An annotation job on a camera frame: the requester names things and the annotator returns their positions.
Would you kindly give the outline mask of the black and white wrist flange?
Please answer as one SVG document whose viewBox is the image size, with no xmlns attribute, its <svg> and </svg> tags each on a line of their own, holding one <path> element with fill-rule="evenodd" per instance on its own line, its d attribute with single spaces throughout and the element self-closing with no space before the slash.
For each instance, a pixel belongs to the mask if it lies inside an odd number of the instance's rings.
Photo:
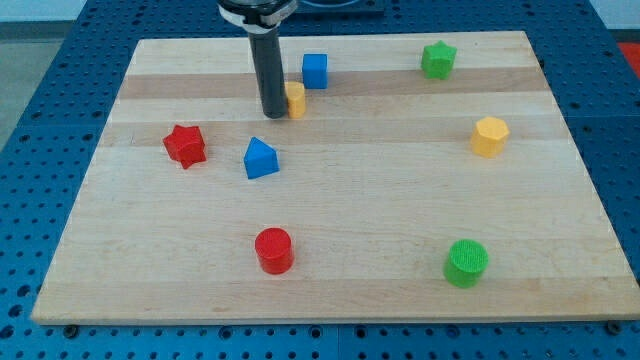
<svg viewBox="0 0 640 360">
<path fill-rule="evenodd" d="M 251 34 L 277 28 L 298 8 L 297 0 L 218 0 L 220 15 Z"/>
</svg>

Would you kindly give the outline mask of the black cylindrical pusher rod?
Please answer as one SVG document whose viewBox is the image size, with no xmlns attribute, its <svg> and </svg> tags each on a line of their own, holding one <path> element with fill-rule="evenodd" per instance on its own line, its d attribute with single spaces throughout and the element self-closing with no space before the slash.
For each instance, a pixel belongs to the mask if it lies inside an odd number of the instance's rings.
<svg viewBox="0 0 640 360">
<path fill-rule="evenodd" d="M 261 99 L 262 111 L 271 119 L 288 112 L 284 72 L 277 27 L 263 34 L 249 34 L 253 64 Z"/>
</svg>

